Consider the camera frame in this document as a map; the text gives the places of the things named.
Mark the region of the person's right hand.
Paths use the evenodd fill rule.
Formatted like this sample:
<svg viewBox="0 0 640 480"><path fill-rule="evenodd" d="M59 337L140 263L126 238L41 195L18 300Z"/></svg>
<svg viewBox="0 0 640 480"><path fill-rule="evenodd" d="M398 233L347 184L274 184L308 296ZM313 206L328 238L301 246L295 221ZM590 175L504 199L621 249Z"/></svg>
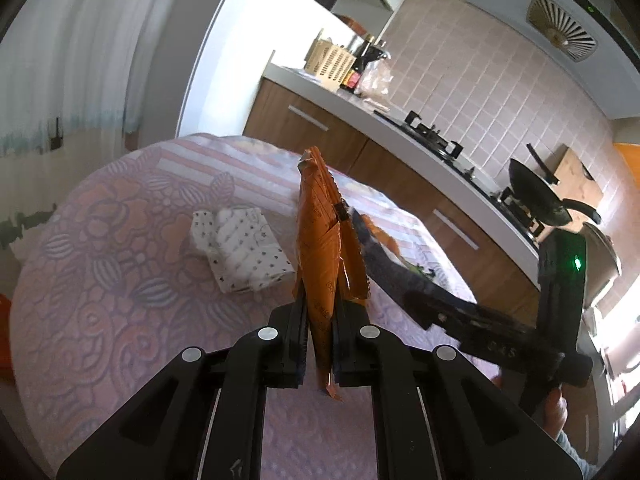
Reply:
<svg viewBox="0 0 640 480"><path fill-rule="evenodd" d="M567 403L560 387L553 388L544 400L542 429L556 440L568 419Z"/></svg>

